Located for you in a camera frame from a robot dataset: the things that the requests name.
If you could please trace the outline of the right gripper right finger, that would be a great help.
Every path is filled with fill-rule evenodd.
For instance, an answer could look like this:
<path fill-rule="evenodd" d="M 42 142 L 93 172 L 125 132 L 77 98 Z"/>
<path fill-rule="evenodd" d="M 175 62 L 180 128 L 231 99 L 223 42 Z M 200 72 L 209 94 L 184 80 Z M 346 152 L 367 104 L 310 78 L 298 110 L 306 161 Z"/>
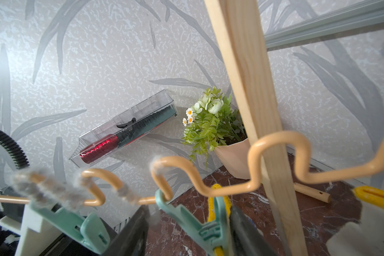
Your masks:
<path fill-rule="evenodd" d="M 257 227 L 240 208 L 230 209 L 230 232 L 235 256 L 276 256 Z"/>

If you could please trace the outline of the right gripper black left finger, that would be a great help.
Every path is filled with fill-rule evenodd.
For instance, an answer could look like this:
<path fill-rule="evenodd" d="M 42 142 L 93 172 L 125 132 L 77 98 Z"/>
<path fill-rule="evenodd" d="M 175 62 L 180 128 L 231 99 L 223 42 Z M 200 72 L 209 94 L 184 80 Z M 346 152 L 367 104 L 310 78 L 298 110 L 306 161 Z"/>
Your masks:
<path fill-rule="evenodd" d="M 149 231 L 149 217 L 148 207 L 141 206 L 113 239 L 102 256 L 144 256 Z"/>

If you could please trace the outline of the white glove red spot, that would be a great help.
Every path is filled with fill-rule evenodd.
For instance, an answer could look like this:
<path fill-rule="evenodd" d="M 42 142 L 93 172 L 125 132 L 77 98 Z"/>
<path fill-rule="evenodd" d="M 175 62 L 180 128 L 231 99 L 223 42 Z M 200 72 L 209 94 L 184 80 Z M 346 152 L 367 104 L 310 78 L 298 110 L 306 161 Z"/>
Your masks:
<path fill-rule="evenodd" d="M 362 203 L 359 223 L 348 222 L 326 247 L 332 256 L 384 256 L 384 191 L 361 186 L 353 189 Z"/>

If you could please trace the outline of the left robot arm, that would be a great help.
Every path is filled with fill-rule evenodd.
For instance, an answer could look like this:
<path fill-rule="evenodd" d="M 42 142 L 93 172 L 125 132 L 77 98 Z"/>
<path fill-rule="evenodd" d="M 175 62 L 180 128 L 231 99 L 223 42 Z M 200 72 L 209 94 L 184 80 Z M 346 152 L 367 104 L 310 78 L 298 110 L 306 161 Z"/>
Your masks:
<path fill-rule="evenodd" d="M 24 169 L 29 167 L 29 161 L 24 151 L 9 135 L 0 130 L 0 146 L 2 146 L 6 152 L 10 155 L 16 169 Z"/>

